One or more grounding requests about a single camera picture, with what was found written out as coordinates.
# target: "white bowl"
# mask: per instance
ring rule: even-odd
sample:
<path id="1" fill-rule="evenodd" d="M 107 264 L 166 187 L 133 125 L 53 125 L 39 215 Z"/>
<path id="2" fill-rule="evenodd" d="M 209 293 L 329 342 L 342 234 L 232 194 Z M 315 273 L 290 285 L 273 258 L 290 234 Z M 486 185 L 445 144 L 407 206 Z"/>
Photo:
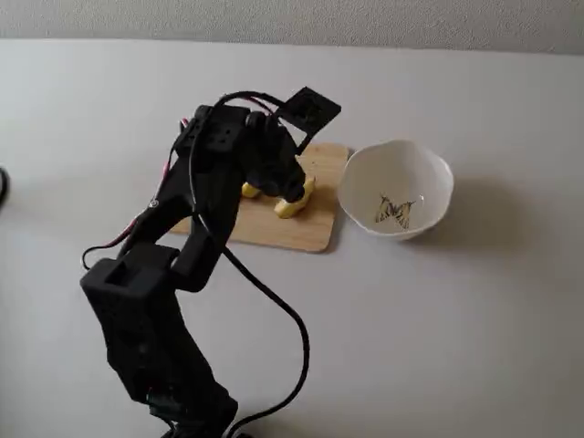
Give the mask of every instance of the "white bowl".
<path id="1" fill-rule="evenodd" d="M 448 164 L 411 141 L 356 152 L 339 186 L 343 210 L 374 235 L 411 239 L 445 215 L 454 188 Z"/>

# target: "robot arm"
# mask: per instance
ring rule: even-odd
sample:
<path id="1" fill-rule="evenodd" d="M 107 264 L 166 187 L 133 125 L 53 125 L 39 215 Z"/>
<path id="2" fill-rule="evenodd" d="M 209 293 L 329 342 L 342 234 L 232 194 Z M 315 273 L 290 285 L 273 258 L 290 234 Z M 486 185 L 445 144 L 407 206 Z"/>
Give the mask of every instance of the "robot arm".
<path id="1" fill-rule="evenodd" d="M 264 96 L 235 93 L 200 107 L 172 146 L 178 159 L 118 257 L 99 260 L 81 279 L 109 365 L 134 401 L 177 424 L 176 437 L 218 438 L 237 411 L 189 335 L 176 289 L 198 292 L 206 285 L 235 226 L 245 181 L 290 202 L 302 197 L 305 174 L 296 155 L 340 112 L 310 89 L 286 103 L 271 98 L 281 105 L 269 115 L 225 105 Z M 298 147 L 279 118 L 307 134 Z M 189 216 L 182 250 L 156 244 Z"/>

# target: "banana slice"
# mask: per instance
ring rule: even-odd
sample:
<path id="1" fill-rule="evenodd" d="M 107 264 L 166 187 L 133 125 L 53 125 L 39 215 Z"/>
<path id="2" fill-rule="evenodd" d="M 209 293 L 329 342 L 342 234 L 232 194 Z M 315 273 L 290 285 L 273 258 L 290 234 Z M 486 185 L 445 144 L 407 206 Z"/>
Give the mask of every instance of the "banana slice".
<path id="1" fill-rule="evenodd" d="M 314 192 L 315 187 L 316 178 L 314 176 L 307 178 L 304 181 L 304 196 L 302 196 L 302 199 L 295 203 L 288 203 L 285 199 L 282 199 L 276 204 L 276 207 L 274 207 L 274 212 L 276 212 L 281 219 L 292 217 L 306 207 L 308 199 L 310 199 L 310 195 Z"/>
<path id="2" fill-rule="evenodd" d="M 260 193 L 260 190 L 256 189 L 253 185 L 251 185 L 248 182 L 246 182 L 241 187 L 241 195 L 244 196 L 245 198 L 255 198 L 256 196 L 259 195 L 259 193 Z"/>

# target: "cutting board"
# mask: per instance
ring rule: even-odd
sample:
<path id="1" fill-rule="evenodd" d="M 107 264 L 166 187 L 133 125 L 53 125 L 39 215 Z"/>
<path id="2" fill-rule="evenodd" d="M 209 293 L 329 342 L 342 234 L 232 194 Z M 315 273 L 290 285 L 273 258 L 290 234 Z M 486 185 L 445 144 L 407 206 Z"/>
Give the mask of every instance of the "cutting board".
<path id="1" fill-rule="evenodd" d="M 317 184 L 304 210 L 290 219 L 280 219 L 274 213 L 277 198 L 264 195 L 242 198 L 230 240 L 315 253 L 324 251 L 337 213 L 337 187 L 348 154 L 347 148 L 338 144 L 308 145 L 298 161 L 306 175 L 316 176 Z M 188 234 L 190 221 L 190 218 L 181 221 L 172 232 Z"/>

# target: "white table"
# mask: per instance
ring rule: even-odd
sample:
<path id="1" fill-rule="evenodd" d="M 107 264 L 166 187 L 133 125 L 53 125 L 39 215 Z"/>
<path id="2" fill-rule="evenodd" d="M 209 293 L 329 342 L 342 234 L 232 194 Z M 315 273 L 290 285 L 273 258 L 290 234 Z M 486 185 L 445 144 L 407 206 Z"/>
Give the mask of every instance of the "white table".
<path id="1" fill-rule="evenodd" d="M 285 99 L 304 85 L 343 107 L 318 140 L 418 141 L 451 163 L 455 195 L 415 243 L 341 214 L 329 254 L 231 245 L 312 337 L 301 396 L 251 431 L 584 434 L 583 57 L 5 40 L 0 59 L 0 162 L 14 184 L 0 212 L 1 436 L 162 434 L 105 361 L 78 257 L 148 202 L 181 116 L 225 92 Z M 297 329 L 234 268 L 221 261 L 180 300 L 240 413 L 287 394 Z"/>

